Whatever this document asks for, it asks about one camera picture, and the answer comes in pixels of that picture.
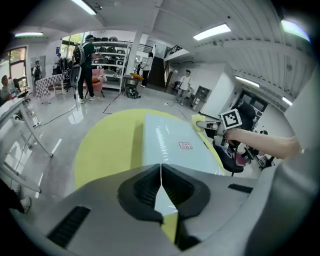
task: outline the white pillar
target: white pillar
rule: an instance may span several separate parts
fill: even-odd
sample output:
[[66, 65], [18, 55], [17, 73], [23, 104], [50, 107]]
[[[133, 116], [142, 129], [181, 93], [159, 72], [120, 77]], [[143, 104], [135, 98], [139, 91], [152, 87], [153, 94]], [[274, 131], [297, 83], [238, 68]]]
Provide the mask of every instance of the white pillar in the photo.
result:
[[133, 72], [133, 67], [134, 67], [134, 64], [135, 64], [135, 58], [136, 58], [136, 55], [137, 55], [138, 45], [140, 43], [140, 39], [141, 39], [142, 33], [143, 33], [142, 29], [138, 30], [135, 33], [135, 37], [134, 37], [134, 40], [133, 40], [133, 44], [131, 46], [130, 55], [129, 55], [129, 59], [128, 59], [128, 65], [126, 67], [126, 72], [125, 72], [126, 75], [129, 75], [130, 73]]

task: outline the staircase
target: staircase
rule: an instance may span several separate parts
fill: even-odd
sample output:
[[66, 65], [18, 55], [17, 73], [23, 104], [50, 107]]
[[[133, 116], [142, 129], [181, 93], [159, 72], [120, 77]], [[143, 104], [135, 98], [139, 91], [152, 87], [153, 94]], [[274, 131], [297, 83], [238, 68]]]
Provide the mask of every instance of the staircase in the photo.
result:
[[165, 68], [163, 58], [153, 58], [152, 67], [148, 77], [148, 84], [165, 88]]

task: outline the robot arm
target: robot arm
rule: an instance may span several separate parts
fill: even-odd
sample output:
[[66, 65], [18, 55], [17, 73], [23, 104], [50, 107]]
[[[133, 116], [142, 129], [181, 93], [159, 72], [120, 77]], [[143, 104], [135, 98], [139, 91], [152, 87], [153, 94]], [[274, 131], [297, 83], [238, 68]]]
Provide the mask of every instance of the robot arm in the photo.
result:
[[225, 149], [229, 147], [226, 131], [241, 125], [242, 121], [237, 109], [231, 109], [220, 114], [219, 120], [217, 121], [206, 121], [206, 117], [199, 114], [192, 116], [193, 128], [198, 132], [202, 132], [204, 129], [206, 132], [212, 130], [211, 132], [207, 132], [207, 135], [213, 139], [216, 146]]

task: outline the glossy white floor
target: glossy white floor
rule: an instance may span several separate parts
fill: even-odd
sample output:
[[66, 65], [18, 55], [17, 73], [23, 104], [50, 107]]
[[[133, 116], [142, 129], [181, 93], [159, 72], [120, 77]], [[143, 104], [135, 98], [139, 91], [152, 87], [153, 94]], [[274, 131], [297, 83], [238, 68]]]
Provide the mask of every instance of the glossy white floor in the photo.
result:
[[[174, 102], [174, 96], [172, 95], [164, 95], [162, 92], [141, 87], [138, 88], [138, 91], [142, 96], [139, 99], [131, 99], [125, 95], [120, 95], [112, 102], [118, 92], [105, 90], [105, 98], [101, 97], [95, 101], [87, 100], [85, 104], [79, 103], [77, 92], [75, 103], [72, 89], [65, 95], [62, 95], [60, 91], [57, 92], [57, 96], [51, 95], [51, 104], [41, 104], [35, 97], [30, 96], [31, 102], [28, 108], [33, 113], [34, 121], [37, 122], [38, 120], [42, 124], [75, 107], [72, 111], [50, 123], [35, 128], [41, 141], [50, 151], [54, 151], [54, 157], [48, 157], [31, 137], [29, 142], [33, 144], [32, 148], [26, 147], [22, 139], [17, 139], [6, 158], [10, 166], [28, 180], [39, 184], [42, 189], [41, 194], [27, 188], [21, 190], [22, 197], [28, 195], [32, 199], [32, 207], [28, 214], [31, 221], [52, 202], [64, 198], [76, 189], [74, 162], [77, 150], [87, 132], [102, 118], [118, 111], [133, 108], [167, 112], [188, 122], [191, 121], [191, 115], [195, 114], [187, 106], [181, 106], [180, 104], [170, 106]], [[258, 178], [260, 172], [258, 164], [252, 161], [252, 164], [245, 167], [244, 172], [236, 173], [235, 176]], [[11, 184], [11, 180], [3, 173], [0, 173], [0, 177], [11, 187], [15, 186], [14, 182]]]

